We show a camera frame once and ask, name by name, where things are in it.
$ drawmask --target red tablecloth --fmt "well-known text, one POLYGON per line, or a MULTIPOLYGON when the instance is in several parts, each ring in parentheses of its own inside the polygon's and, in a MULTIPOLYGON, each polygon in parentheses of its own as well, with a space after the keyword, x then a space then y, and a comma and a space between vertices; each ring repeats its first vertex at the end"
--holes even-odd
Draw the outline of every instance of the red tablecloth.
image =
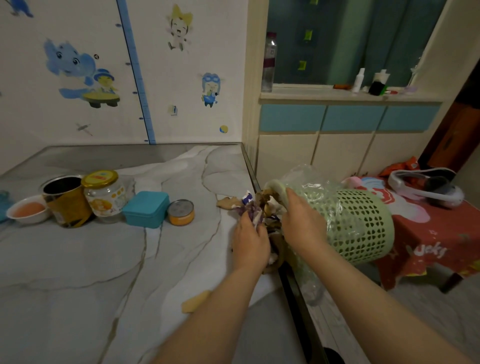
POLYGON ((463 276, 480 270, 480 211, 475 207, 465 201, 452 210, 431 206, 386 189, 382 179, 355 178, 351 187, 372 191, 392 212, 394 246, 375 261, 385 289, 403 276, 426 274, 434 263, 463 276))

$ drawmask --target window sill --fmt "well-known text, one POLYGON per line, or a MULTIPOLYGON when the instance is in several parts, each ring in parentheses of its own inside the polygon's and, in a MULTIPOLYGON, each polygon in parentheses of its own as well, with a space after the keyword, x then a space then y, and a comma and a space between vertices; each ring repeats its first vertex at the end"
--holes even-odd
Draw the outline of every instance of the window sill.
POLYGON ((382 95, 373 96, 360 91, 354 94, 347 90, 337 90, 331 87, 285 87, 274 86, 272 92, 261 92, 260 103, 280 100, 302 101, 349 101, 349 102, 444 102, 444 99, 436 94, 427 94, 417 91, 411 95, 382 95))

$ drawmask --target cartoon character with yellow bow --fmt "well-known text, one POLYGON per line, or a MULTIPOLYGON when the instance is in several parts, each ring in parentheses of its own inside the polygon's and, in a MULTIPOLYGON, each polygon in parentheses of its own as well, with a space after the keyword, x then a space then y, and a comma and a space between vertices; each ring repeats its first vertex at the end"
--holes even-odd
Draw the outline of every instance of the cartoon character with yellow bow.
POLYGON ((180 7, 173 5, 172 16, 168 18, 170 20, 170 28, 168 32, 172 34, 172 42, 168 42, 170 49, 180 48, 183 51, 183 42, 190 44, 185 36, 188 33, 188 29, 193 20, 193 14, 191 12, 183 14, 180 11, 180 7))

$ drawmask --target blue cabinet panel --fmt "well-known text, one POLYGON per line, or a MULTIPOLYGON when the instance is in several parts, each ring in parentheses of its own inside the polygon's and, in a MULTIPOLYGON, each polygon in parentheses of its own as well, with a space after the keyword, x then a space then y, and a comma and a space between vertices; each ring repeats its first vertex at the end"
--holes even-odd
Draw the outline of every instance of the blue cabinet panel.
POLYGON ((385 106, 329 106, 323 132, 377 130, 385 106))
POLYGON ((427 130, 440 106, 389 106, 378 130, 427 130))
POLYGON ((320 130, 325 105, 262 105, 261 132, 316 132, 320 130))

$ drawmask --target pink food in bowl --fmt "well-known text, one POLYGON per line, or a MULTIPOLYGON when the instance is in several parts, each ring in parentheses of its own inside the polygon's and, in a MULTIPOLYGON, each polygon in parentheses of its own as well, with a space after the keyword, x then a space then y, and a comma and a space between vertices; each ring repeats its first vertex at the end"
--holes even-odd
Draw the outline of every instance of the pink food in bowl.
POLYGON ((16 209, 12 213, 12 216, 14 218, 25 218, 27 216, 32 216, 32 215, 38 214, 39 212, 42 212, 44 210, 45 210, 45 206, 43 206, 41 203, 30 202, 30 203, 22 205, 18 209, 16 209))

